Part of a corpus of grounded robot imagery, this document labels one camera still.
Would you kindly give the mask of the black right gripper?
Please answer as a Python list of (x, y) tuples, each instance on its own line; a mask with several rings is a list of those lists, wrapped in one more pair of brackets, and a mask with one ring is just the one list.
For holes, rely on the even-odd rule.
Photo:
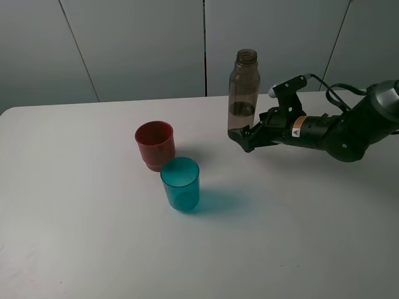
[(229, 138), (236, 142), (246, 153), (256, 148), (278, 144), (290, 146), (308, 146), (302, 137), (293, 137), (292, 129), (297, 120), (303, 123), (308, 116), (303, 112), (285, 113), (279, 107), (270, 108), (259, 115), (260, 122), (254, 127), (229, 129)]

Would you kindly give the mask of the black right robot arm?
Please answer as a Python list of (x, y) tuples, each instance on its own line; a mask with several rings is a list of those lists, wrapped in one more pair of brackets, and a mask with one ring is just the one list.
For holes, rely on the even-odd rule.
[(229, 129), (228, 136), (247, 153), (284, 144), (325, 151), (350, 163), (362, 159), (370, 145), (398, 134), (398, 81), (374, 84), (365, 91), (338, 84), (339, 88), (363, 97), (353, 108), (347, 107), (332, 87), (327, 87), (326, 98), (342, 111), (333, 116), (305, 114), (297, 91), (306, 84), (307, 76), (299, 75), (274, 86), (272, 96), (278, 99), (278, 107), (260, 114), (254, 127)]

